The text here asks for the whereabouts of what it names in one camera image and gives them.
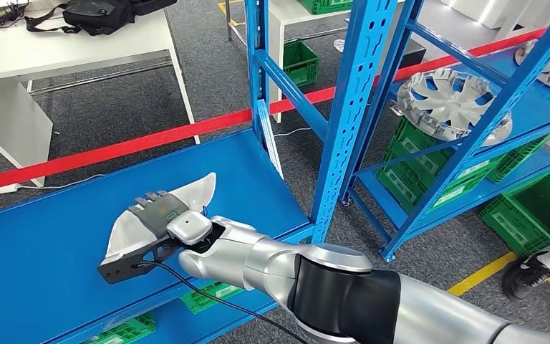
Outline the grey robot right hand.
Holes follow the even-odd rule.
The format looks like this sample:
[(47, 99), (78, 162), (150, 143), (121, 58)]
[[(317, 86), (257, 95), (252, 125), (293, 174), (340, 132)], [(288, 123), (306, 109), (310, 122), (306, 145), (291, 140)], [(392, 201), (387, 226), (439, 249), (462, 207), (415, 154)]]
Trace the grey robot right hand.
[(161, 239), (168, 235), (167, 225), (190, 207), (171, 193), (149, 191), (142, 197), (136, 197), (135, 204), (127, 210), (157, 239)]

